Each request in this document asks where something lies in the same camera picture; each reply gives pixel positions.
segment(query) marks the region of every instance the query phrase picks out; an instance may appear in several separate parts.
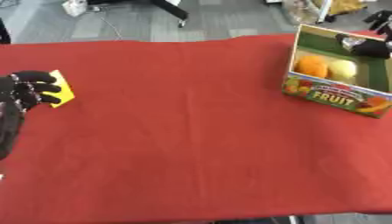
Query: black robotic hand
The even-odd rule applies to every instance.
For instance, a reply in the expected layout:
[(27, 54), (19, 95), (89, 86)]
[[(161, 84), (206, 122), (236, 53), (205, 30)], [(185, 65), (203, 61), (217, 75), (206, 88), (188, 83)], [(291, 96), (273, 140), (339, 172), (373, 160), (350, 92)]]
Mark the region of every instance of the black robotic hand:
[(22, 71), (0, 78), (0, 102), (15, 102), (21, 112), (26, 112), (41, 102), (59, 103), (60, 99), (43, 94), (58, 93), (60, 87), (49, 73)]
[(61, 91), (49, 73), (23, 71), (0, 78), (0, 160), (6, 158), (25, 119), (25, 112), (41, 102), (60, 99), (43, 92)]
[(364, 21), (368, 24), (372, 23), (370, 31), (376, 31), (378, 35), (386, 34), (386, 41), (392, 41), (392, 10), (381, 10)]

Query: cardboard box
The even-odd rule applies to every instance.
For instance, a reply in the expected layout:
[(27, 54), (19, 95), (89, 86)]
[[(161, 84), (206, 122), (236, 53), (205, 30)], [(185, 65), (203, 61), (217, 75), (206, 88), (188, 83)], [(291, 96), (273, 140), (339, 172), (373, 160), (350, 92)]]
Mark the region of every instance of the cardboard box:
[[(381, 117), (392, 105), (392, 59), (376, 59), (352, 55), (336, 40), (339, 33), (373, 39), (356, 34), (333, 31), (301, 24), (291, 55), (289, 72), (284, 78), (283, 92), (304, 97), (358, 114)], [(296, 73), (295, 65), (304, 55), (322, 56), (328, 64), (349, 60), (357, 65), (357, 75), (345, 83), (328, 78)]]

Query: gray floor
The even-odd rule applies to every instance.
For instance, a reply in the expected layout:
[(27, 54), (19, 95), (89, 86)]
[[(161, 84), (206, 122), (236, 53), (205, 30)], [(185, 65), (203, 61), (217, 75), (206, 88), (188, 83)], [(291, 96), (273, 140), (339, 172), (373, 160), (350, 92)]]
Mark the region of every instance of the gray floor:
[[(183, 0), (189, 23), (177, 28), (177, 19), (148, 3), (126, 3), (102, 12), (69, 17), (62, 0), (20, 0), (16, 7), (0, 9), (14, 43), (45, 43), (133, 39), (142, 41), (203, 41), (241, 35), (294, 32), (279, 6), (262, 0)], [(325, 27), (365, 30), (363, 18), (381, 9), (392, 10), (391, 0), (370, 3), (367, 10), (339, 17)], [(116, 34), (113, 25), (121, 37)], [(357, 213), (307, 216), (307, 224), (390, 224), (392, 216)]]

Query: white object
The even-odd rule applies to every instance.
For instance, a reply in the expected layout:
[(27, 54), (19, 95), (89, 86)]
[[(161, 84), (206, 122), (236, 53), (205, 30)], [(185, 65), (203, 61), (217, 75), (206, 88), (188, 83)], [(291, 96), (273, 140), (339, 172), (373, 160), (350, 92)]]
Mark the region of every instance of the white object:
[(175, 6), (179, 6), (179, 3), (181, 2), (181, 0), (166, 0), (167, 2), (174, 4)]
[(281, 3), (283, 0), (265, 0), (267, 4), (277, 4)]
[(326, 20), (326, 15), (328, 15), (332, 5), (333, 0), (324, 0), (323, 5), (321, 5), (320, 14), (318, 16), (319, 23), (323, 23)]
[(88, 9), (87, 0), (68, 0), (63, 3), (63, 8), (71, 17), (78, 17)]
[(349, 60), (335, 60), (329, 69), (334, 81), (350, 81), (357, 74), (357, 65)]

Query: table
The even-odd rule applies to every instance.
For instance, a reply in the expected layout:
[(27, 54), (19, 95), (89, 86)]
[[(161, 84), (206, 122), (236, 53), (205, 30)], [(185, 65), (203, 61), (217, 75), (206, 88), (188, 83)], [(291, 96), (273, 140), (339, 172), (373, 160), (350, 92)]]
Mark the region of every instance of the table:
[(27, 115), (0, 222), (390, 213), (392, 113), (283, 95), (293, 41), (2, 47), (2, 74), (59, 69), (76, 99)]

